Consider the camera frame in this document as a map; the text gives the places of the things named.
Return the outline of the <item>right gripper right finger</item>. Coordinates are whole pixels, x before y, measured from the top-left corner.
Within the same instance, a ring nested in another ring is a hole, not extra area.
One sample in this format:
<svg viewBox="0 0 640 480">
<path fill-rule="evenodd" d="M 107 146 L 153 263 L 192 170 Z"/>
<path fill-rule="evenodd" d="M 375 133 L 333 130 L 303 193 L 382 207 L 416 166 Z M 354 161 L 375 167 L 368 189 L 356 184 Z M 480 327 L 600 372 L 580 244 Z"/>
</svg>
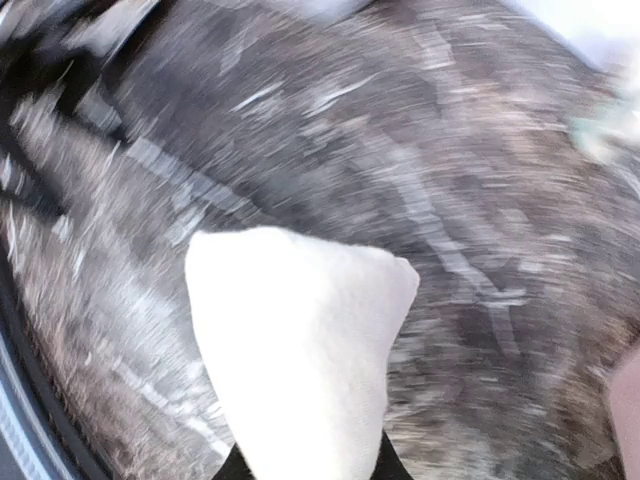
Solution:
<svg viewBox="0 0 640 480">
<path fill-rule="evenodd" d="M 412 480 L 386 433 L 382 434 L 372 480 Z"/>
</svg>

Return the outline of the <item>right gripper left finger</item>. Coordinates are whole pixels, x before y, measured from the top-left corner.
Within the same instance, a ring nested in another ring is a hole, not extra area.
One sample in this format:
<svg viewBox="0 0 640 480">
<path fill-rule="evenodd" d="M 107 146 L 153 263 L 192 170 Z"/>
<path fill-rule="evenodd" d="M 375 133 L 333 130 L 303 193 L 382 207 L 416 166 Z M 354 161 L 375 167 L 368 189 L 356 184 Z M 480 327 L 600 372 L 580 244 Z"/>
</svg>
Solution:
<svg viewBox="0 0 640 480">
<path fill-rule="evenodd" d="M 213 480 L 254 480 L 254 475 L 237 444 L 232 447 Z"/>
</svg>

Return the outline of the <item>cream cotton boxer underwear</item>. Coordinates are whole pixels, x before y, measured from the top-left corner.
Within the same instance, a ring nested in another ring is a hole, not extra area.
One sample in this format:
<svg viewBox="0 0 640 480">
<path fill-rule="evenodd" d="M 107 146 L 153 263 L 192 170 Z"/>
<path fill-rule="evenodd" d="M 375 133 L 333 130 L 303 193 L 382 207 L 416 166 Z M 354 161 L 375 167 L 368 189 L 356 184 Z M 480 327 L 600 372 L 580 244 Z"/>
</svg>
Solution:
<svg viewBox="0 0 640 480">
<path fill-rule="evenodd" d="M 280 227 L 195 233 L 195 339 L 256 479 L 368 479 L 392 345 L 420 284 L 393 253 Z"/>
</svg>

